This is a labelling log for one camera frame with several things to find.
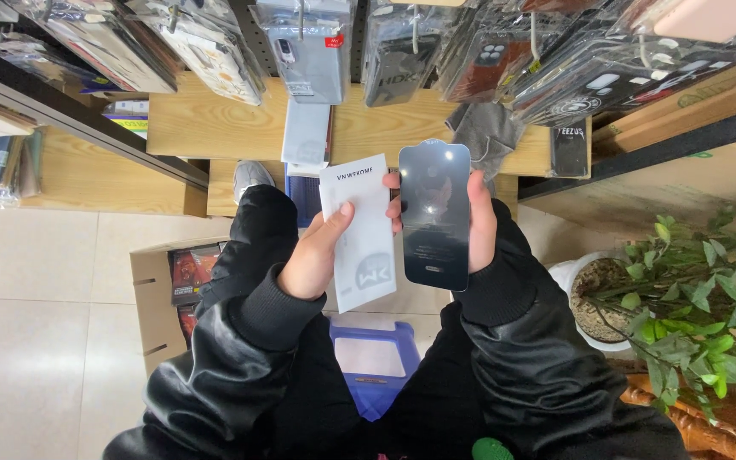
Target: finger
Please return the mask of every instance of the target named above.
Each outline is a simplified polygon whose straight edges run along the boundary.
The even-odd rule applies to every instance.
[[[328,220],[317,230],[312,237],[316,244],[332,250],[339,237],[351,225],[354,219],[354,204],[346,201],[339,210],[329,216]]]
[[[389,172],[382,177],[382,185],[388,188],[399,188],[399,172]]]
[[[484,172],[474,171],[468,180],[468,198],[470,199],[470,227],[474,231],[482,231],[485,235],[496,235],[496,214],[490,201],[490,191],[484,185]]]
[[[302,234],[300,237],[301,240],[304,240],[314,233],[316,233],[317,230],[320,229],[320,227],[325,224],[325,219],[322,217],[322,211],[318,212],[314,218],[312,219],[312,223],[308,225],[308,228],[306,228],[306,232]]]
[[[399,196],[391,200],[388,204],[388,210],[385,211],[385,217],[390,219],[399,219],[399,216],[403,213],[403,204],[399,200]]]

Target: hand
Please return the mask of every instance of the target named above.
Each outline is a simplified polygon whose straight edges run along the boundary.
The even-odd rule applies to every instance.
[[[334,277],[334,246],[353,219],[354,205],[350,202],[326,221],[322,212],[317,213],[277,276],[281,291],[297,299],[319,299]]]
[[[399,173],[385,174],[382,183],[388,188],[399,188]],[[470,199],[470,248],[468,253],[468,273],[490,265],[496,255],[496,214],[490,201],[490,191],[484,185],[484,172],[474,171],[468,180]],[[391,218],[394,235],[403,230],[403,207],[399,196],[388,205],[385,215]]]

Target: gray cloth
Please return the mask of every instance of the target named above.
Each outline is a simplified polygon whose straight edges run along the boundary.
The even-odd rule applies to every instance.
[[[470,163],[492,181],[501,162],[516,149],[526,126],[513,120],[513,112],[501,104],[462,104],[445,120],[453,131],[453,143],[470,150]]]

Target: tiled floor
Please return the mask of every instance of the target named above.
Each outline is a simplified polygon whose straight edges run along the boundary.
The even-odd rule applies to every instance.
[[[615,244],[524,206],[518,216],[544,263]],[[145,373],[128,253],[223,235],[229,223],[0,210],[0,458],[96,458],[113,435],[136,423]],[[413,285],[397,272],[392,296],[343,315],[331,300],[326,314],[348,327],[393,329],[394,321],[408,322],[424,354],[439,331],[447,292]],[[353,362],[376,359],[365,357],[370,353],[339,350]]]

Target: pink phone case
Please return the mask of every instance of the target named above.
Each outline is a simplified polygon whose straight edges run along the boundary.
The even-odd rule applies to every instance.
[[[730,0],[683,0],[661,17],[655,35],[723,43],[736,35],[736,3]]]

